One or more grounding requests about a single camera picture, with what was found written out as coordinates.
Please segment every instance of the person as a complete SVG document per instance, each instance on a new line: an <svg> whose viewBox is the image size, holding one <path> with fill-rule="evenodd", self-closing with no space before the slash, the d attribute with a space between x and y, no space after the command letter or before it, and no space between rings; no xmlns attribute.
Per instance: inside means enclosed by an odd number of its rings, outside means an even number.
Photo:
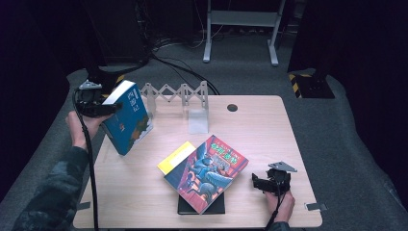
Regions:
<svg viewBox="0 0 408 231"><path fill-rule="evenodd" d="M99 125L109 117L110 115L82 116L91 139L96 135ZM86 138L78 116L73 111L69 112L65 121L72 145L36 188L34 197L14 222L13 230L69 230L71 226L89 159ZM276 209L278 198L270 192L265 195L272 213ZM286 192L270 231L289 230L288 221L293 205L292 193Z"/></svg>
<svg viewBox="0 0 408 231"><path fill-rule="evenodd" d="M278 197L271 192L264 192L267 198L268 209L271 214L276 209L278 204ZM295 199L291 191L287 191L285 196L279 206L278 214L276 215L275 220L273 221L272 226L269 228L269 231L289 231L289 219L292 216L293 207Z"/></svg>

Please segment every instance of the camouflage sleeve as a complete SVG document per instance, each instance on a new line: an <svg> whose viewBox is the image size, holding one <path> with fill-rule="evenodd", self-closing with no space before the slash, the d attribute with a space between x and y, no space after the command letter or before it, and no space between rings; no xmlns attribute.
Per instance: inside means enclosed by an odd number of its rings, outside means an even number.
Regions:
<svg viewBox="0 0 408 231"><path fill-rule="evenodd" d="M71 147L37 187L13 230L67 230L74 219L88 153Z"/></svg>
<svg viewBox="0 0 408 231"><path fill-rule="evenodd" d="M274 222L269 231L290 231L291 228L287 222Z"/></svg>

